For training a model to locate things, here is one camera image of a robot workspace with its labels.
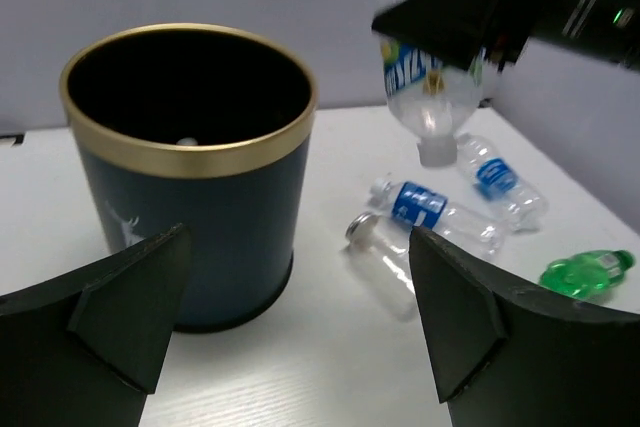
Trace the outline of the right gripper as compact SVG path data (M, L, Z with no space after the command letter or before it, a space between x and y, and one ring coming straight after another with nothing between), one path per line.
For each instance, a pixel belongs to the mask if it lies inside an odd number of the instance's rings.
M398 0L371 29L460 70L478 55L502 70L531 39L639 69L639 0Z

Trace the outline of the white green label water bottle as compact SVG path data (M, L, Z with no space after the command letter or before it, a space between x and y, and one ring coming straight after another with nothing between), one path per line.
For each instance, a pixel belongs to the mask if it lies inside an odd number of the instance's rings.
M402 0L376 0L379 7ZM419 160L426 168L457 161L456 131L483 97L483 63L474 59L468 71L389 36L380 35L384 87L395 119L417 138Z

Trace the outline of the clear jar with metal lid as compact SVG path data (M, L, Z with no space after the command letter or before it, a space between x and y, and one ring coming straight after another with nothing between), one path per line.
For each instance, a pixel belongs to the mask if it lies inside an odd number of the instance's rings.
M408 258L408 232L371 211L347 227L342 252L347 268L395 319L408 322L418 314Z

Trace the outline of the green plastic bottle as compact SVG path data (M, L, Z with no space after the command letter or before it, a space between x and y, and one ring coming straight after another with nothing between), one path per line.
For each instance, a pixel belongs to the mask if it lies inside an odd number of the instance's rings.
M548 264L538 284L555 293L586 301L608 295L636 265L627 250L581 252Z

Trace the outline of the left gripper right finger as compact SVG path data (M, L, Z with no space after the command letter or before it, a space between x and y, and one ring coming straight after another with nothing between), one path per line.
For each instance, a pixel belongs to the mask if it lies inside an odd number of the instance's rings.
M409 266L453 425L638 424L637 314L544 289L422 227Z

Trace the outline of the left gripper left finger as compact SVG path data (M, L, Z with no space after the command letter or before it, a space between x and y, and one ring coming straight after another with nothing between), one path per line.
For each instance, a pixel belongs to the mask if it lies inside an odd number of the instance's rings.
M138 425L190 265L190 232L176 225L2 296L2 425Z

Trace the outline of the small blue label water bottle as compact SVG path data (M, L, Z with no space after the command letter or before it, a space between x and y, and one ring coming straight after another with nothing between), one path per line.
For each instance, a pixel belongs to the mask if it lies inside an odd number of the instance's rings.
M487 138L461 133L457 166L489 209L512 232L534 232L548 212L540 191L521 177Z

